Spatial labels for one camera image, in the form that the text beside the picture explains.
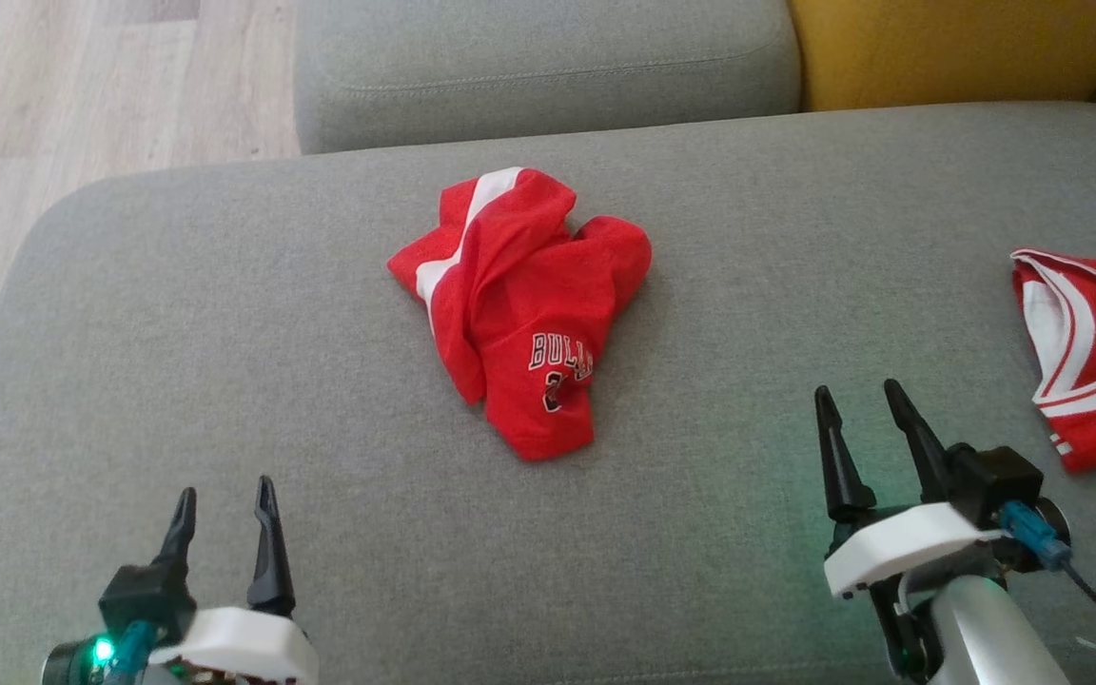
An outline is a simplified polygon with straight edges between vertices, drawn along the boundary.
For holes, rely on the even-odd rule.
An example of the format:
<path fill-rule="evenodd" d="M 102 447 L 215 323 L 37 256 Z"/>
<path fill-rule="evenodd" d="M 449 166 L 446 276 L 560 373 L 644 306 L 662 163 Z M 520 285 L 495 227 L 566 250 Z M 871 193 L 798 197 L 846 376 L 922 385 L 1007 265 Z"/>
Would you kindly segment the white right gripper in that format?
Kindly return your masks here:
<path fill-rule="evenodd" d="M 819 385 L 814 390 L 819 459 L 827 518 L 834 523 L 823 563 L 830 594 L 844 597 L 893 580 L 906 595 L 931 593 L 957 576 L 991 576 L 996 567 L 992 545 L 1009 540 L 1011 533 L 982 530 L 952 504 L 939 502 L 949 499 L 945 446 L 897 379 L 884 381 L 884 393 L 897 429 L 907 439 L 920 499 L 929 504 L 874 510 L 877 496 L 853 463 L 838 407 L 827 386 Z"/>

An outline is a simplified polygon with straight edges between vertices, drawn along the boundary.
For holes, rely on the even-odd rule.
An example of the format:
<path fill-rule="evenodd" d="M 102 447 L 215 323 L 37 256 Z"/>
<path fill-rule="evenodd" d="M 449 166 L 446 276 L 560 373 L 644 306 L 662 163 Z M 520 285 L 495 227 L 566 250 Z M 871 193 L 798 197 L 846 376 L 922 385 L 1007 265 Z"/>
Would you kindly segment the grey sofa back cushion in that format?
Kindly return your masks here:
<path fill-rule="evenodd" d="M 301 152 L 799 111 L 786 0 L 299 0 Z"/>

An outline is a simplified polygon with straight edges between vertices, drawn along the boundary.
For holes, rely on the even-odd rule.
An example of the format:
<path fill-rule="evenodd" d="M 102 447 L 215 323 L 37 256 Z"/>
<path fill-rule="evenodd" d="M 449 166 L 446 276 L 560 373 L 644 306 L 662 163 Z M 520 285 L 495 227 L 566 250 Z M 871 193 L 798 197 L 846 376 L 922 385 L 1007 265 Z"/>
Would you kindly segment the red Bulls jersey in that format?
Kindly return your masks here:
<path fill-rule="evenodd" d="M 522 460 L 595 439 L 590 387 L 614 321 L 651 269 L 635 222 L 567 225 L 575 192 L 529 167 L 439 193 L 439 224 L 388 261 L 426 309 L 439 362 L 463 400 Z"/>

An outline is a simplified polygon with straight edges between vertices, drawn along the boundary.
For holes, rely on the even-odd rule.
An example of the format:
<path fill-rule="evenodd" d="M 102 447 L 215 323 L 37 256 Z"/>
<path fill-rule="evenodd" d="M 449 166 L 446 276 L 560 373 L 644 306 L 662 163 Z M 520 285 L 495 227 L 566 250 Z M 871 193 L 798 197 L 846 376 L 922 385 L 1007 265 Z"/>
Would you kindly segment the yellow cushion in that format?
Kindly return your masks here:
<path fill-rule="evenodd" d="M 804 109 L 1086 101 L 1096 0 L 788 0 Z"/>

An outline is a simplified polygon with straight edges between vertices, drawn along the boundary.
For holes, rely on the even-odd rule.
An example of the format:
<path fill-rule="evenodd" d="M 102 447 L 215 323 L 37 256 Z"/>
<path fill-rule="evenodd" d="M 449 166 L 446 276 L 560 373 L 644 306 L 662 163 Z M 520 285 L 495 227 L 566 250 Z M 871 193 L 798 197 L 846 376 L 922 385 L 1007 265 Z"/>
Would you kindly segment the grey sofa seat cushion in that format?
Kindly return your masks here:
<path fill-rule="evenodd" d="M 522 463 L 454 390 L 387 260 L 505 167 L 653 246 L 593 386 L 596 441 Z M 813 391 L 882 504 L 920 486 L 882 384 L 946 443 L 1044 469 L 1096 587 L 1009 252 L 1096 259 L 1096 105 L 832 111 L 193 167 L 45 213 L 0 298 L 0 685 L 199 494 L 189 585 L 240 604 L 277 486 L 326 685 L 870 685 L 827 593 Z"/>

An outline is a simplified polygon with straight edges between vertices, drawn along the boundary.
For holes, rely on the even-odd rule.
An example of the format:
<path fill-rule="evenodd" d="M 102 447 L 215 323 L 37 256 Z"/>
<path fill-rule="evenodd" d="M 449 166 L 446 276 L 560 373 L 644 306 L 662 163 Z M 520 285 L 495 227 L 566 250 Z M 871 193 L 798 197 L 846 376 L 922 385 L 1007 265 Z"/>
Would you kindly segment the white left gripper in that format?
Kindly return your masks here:
<path fill-rule="evenodd" d="M 196 612 L 183 641 L 157 647 L 148 667 L 183 666 L 189 672 L 235 674 L 277 685 L 321 685 L 321 660 L 292 620 L 297 600 L 277 490 L 269 476 L 258 478 L 253 512 L 260 534 L 255 572 L 246 594 L 249 610 L 227 606 Z M 186 487 L 176 499 L 155 566 L 187 571 L 196 513 L 196 489 Z"/>

